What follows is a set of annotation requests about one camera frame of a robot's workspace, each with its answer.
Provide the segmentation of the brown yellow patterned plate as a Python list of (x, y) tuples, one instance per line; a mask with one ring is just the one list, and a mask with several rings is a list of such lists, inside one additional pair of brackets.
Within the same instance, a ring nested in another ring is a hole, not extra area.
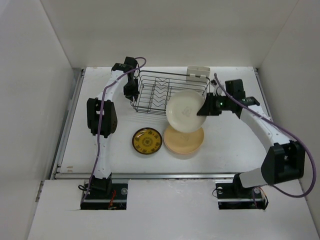
[(152, 155), (162, 147), (163, 137), (156, 129), (144, 127), (134, 133), (131, 144), (138, 153)]

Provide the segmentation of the cream plate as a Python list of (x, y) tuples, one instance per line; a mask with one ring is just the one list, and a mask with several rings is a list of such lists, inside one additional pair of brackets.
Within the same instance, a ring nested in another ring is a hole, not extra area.
[(165, 114), (168, 123), (178, 132), (192, 133), (202, 127), (206, 116), (197, 113), (205, 99), (195, 90), (181, 90), (170, 97)]

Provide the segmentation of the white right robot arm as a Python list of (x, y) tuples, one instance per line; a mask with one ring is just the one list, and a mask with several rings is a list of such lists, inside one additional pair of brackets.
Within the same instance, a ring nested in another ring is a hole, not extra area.
[(219, 116), (230, 111), (243, 121), (262, 143), (266, 156), (260, 167), (237, 173), (232, 182), (232, 193), (243, 197), (250, 189), (297, 180), (303, 177), (305, 149), (272, 124), (259, 101), (246, 96), (241, 79), (225, 83), (224, 95), (208, 92), (198, 116)]

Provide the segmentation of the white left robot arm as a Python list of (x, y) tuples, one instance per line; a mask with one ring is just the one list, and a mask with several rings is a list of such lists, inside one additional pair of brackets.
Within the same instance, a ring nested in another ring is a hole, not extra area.
[(115, 63), (111, 68), (111, 75), (102, 92), (86, 102), (87, 126), (96, 138), (97, 153), (93, 169), (89, 177), (86, 195), (94, 192), (100, 198), (111, 195), (112, 186), (109, 178), (112, 173), (109, 159), (110, 141), (118, 125), (115, 100), (123, 92), (125, 98), (135, 102), (140, 94), (138, 79), (135, 76), (147, 60), (144, 57), (127, 56), (123, 63)]

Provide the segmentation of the black wire dish rack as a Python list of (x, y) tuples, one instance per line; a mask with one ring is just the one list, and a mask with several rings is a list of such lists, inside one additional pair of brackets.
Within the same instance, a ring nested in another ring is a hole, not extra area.
[(130, 105), (143, 114), (164, 116), (170, 98), (180, 91), (196, 91), (203, 98), (210, 91), (210, 79), (204, 75), (142, 70), (137, 83), (139, 95)]

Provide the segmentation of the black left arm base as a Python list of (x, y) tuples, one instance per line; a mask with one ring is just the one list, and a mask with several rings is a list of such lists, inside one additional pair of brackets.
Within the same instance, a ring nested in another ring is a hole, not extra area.
[(111, 178), (93, 177), (90, 185), (78, 185), (82, 191), (80, 201), (81, 210), (126, 210), (128, 197), (128, 183), (113, 183)]

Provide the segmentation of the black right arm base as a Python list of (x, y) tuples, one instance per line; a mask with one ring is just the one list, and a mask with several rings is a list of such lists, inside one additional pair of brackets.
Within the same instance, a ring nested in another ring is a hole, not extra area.
[(260, 187), (236, 190), (231, 181), (218, 180), (212, 195), (219, 210), (266, 210), (269, 199)]

